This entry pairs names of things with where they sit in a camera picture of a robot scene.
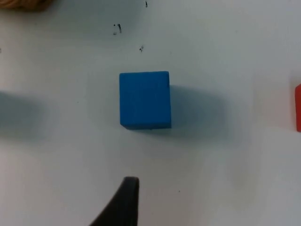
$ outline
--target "blue wooden block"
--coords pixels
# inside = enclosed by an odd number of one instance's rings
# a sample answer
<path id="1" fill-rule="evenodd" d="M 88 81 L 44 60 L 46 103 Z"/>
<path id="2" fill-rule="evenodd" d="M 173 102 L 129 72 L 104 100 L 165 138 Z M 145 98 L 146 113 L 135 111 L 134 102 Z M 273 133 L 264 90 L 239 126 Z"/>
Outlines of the blue wooden block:
<path id="1" fill-rule="evenodd" d="M 171 128 L 168 72 L 121 73 L 120 124 L 127 129 Z"/>

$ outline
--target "red block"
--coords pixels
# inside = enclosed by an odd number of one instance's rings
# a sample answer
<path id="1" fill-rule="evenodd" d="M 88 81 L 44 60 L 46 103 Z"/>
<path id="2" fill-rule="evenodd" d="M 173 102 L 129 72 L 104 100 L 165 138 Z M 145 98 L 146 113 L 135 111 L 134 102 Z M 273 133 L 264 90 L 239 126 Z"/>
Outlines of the red block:
<path id="1" fill-rule="evenodd" d="M 295 89 L 297 131 L 301 132 L 301 84 Z"/>

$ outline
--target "blue cube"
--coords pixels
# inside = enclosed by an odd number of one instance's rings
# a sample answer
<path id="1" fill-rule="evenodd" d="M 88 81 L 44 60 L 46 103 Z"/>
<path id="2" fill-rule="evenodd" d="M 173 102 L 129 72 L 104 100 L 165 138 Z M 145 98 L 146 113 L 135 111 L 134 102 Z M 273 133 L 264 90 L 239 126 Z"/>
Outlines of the blue cube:
<path id="1" fill-rule="evenodd" d="M 168 72 L 121 73 L 120 124 L 127 129 L 171 128 Z"/>

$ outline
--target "black object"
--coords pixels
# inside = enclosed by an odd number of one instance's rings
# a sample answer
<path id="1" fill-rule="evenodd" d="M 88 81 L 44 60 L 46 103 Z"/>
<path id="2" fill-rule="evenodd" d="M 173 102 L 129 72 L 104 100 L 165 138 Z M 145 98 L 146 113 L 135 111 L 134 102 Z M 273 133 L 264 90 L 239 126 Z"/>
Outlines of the black object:
<path id="1" fill-rule="evenodd" d="M 126 177 L 119 189 L 90 226 L 137 226 L 139 179 Z"/>

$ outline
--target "brown object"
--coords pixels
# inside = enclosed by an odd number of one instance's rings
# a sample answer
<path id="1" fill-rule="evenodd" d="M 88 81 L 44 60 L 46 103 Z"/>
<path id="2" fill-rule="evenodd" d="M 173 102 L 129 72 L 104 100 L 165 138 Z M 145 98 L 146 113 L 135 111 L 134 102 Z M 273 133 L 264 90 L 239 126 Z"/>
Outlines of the brown object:
<path id="1" fill-rule="evenodd" d="M 45 10 L 52 1 L 53 0 L 0 0 L 0 8 L 41 11 Z"/>

